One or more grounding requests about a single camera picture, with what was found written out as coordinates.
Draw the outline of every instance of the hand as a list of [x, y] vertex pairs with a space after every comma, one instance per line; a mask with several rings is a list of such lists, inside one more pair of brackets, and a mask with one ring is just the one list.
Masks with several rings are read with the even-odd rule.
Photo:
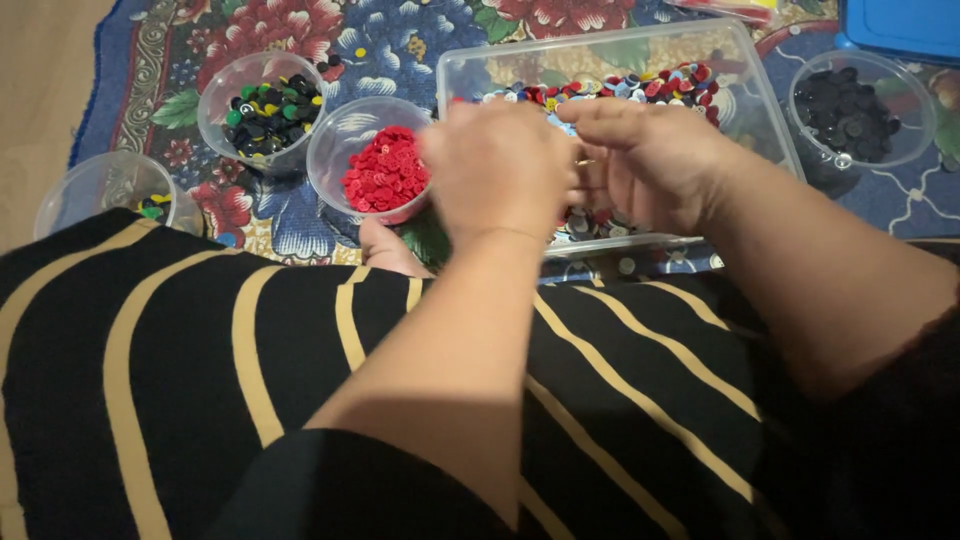
[[454, 249], [509, 230], [546, 240], [576, 184], [576, 143], [527, 104], [455, 105], [417, 136]]
[[698, 235], [727, 172], [760, 159], [687, 108], [603, 98], [566, 102], [557, 116], [576, 124], [595, 160], [581, 174], [579, 202], [659, 233]]

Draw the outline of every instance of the plastic cup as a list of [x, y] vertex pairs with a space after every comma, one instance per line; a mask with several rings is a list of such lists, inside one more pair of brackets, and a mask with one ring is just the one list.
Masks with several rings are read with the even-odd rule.
[[330, 114], [310, 141], [306, 157], [310, 183], [324, 202], [346, 215], [373, 217], [384, 225], [403, 223], [426, 206], [430, 184], [402, 207], [364, 213], [350, 207], [340, 179], [350, 167], [350, 156], [359, 154], [380, 130], [389, 126], [418, 130], [429, 124], [425, 111], [402, 99], [374, 96], [352, 101]]
[[136, 210], [139, 201], [167, 194], [172, 196], [165, 225], [196, 236], [203, 234], [203, 213], [162, 165], [133, 152], [101, 154], [67, 171], [47, 191], [36, 213], [34, 240], [108, 209]]
[[[839, 71], [844, 67], [855, 67], [859, 73], [857, 81], [874, 86], [878, 101], [890, 109], [891, 117], [896, 116], [903, 123], [900, 131], [890, 137], [893, 152], [880, 163], [857, 161], [834, 152], [816, 139], [797, 114], [797, 83], [816, 72]], [[917, 158], [933, 141], [937, 129], [933, 99], [920, 81], [898, 64], [863, 51], [830, 51], [805, 63], [790, 85], [783, 114], [807, 181], [834, 198], [850, 191], [865, 171], [889, 169]]]
[[[264, 156], [263, 158], [244, 158], [224, 136], [224, 123], [227, 113], [230, 112], [230, 100], [240, 95], [240, 90], [247, 85], [258, 86], [262, 83], [276, 83], [280, 77], [289, 79], [300, 74], [307, 81], [313, 83], [324, 96], [324, 103], [320, 106], [320, 114], [313, 122], [310, 130], [297, 142], [284, 148], [280, 152]], [[206, 144], [216, 150], [221, 156], [232, 160], [243, 161], [247, 166], [263, 171], [266, 174], [278, 176], [292, 172], [306, 170], [306, 148], [310, 137], [316, 133], [317, 125], [324, 118], [326, 112], [326, 82], [312, 63], [303, 57], [269, 51], [248, 55], [233, 61], [221, 69], [206, 86], [204, 95], [200, 98], [197, 107], [197, 125]]]

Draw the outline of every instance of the clear plastic box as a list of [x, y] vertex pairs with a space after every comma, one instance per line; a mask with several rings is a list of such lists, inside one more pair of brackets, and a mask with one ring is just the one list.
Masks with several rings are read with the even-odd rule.
[[47, 191], [36, 213], [34, 240], [108, 209], [136, 210], [137, 201], [168, 193], [172, 196], [165, 225], [196, 236], [203, 234], [200, 207], [174, 184], [162, 165], [127, 151], [95, 156], [67, 171]]
[[351, 217], [373, 217], [384, 225], [399, 225], [427, 204], [430, 184], [413, 201], [398, 209], [364, 213], [354, 210], [344, 196], [340, 179], [347, 173], [350, 156], [359, 154], [373, 137], [389, 126], [419, 130], [430, 125], [430, 116], [416, 105], [390, 96], [365, 97], [338, 108], [319, 127], [307, 151], [307, 175], [317, 194], [328, 205]]
[[[263, 158], [240, 156], [224, 136], [223, 125], [227, 119], [227, 113], [230, 112], [230, 100], [240, 95], [240, 90], [246, 85], [274, 83], [279, 77], [289, 79], [298, 74], [313, 83], [324, 96], [320, 114], [317, 115], [310, 131], [297, 142], [270, 156]], [[276, 176], [306, 170], [306, 147], [310, 137], [317, 132], [317, 125], [324, 119], [325, 113], [326, 82], [317, 68], [298, 55], [269, 51], [235, 60], [213, 76], [197, 106], [197, 126], [207, 146], [216, 150], [221, 156], [243, 161], [254, 169]]]
[[[879, 163], [852, 160], [838, 154], [813, 136], [797, 113], [797, 83], [819, 71], [839, 71], [855, 67], [857, 81], [876, 89], [877, 100], [903, 123], [890, 138], [893, 152]], [[926, 150], [937, 133], [937, 113], [933, 98], [924, 85], [902, 66], [873, 53], [830, 51], [805, 63], [790, 85], [783, 104], [783, 115], [797, 147], [801, 165], [810, 185], [837, 198], [853, 189], [864, 171], [884, 170], [914, 160]]]
[[[716, 50], [723, 52], [722, 60], [712, 60]], [[714, 74], [728, 74], [727, 79], [732, 80], [713, 100], [721, 109], [720, 128], [725, 135], [804, 179], [754, 42], [743, 24], [732, 19], [662, 24], [449, 51], [438, 62], [440, 117], [445, 118], [446, 104], [454, 97], [469, 101], [494, 87], [503, 88], [516, 81], [549, 86], [571, 80], [599, 81], [607, 75], [658, 72], [683, 61], [705, 62]], [[482, 87], [487, 80], [492, 80], [494, 86]], [[549, 247], [546, 254], [570, 257], [631, 245], [690, 241], [668, 234], [642, 233], [555, 245]]]

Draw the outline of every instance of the beige floor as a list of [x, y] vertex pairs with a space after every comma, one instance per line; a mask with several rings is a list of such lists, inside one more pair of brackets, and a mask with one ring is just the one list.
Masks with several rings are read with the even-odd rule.
[[[5, 3], [0, 36], [0, 253], [33, 239], [36, 208], [63, 175], [93, 84], [93, 30], [113, 0]], [[29, 51], [13, 54], [12, 50]]]

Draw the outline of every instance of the floral rug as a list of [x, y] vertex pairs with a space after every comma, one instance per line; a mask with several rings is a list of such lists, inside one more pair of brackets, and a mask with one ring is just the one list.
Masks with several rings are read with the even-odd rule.
[[[204, 144], [196, 108], [222, 67], [271, 49], [313, 61], [336, 53], [344, 62], [324, 73], [328, 110], [370, 95], [431, 110], [434, 68], [448, 50], [708, 16], [661, 0], [118, 0], [97, 27], [97, 80], [70, 165], [110, 150], [147, 154], [189, 190], [217, 241], [288, 264], [358, 264], [357, 224], [325, 208], [309, 182], [256, 178]], [[836, 19], [836, 0], [792, 0], [777, 29], [754, 31], [779, 98], [804, 59], [833, 48]], [[355, 55], [360, 49], [368, 53]], [[898, 237], [960, 234], [960, 173], [941, 167], [943, 159], [960, 160], [960, 72], [905, 66], [936, 98], [935, 144], [889, 173], [864, 175], [837, 201]], [[431, 213], [399, 232], [428, 262], [445, 257], [445, 238]], [[638, 273], [722, 264], [708, 246], [628, 257]], [[549, 262], [544, 276], [608, 277], [615, 263], [602, 257]]]

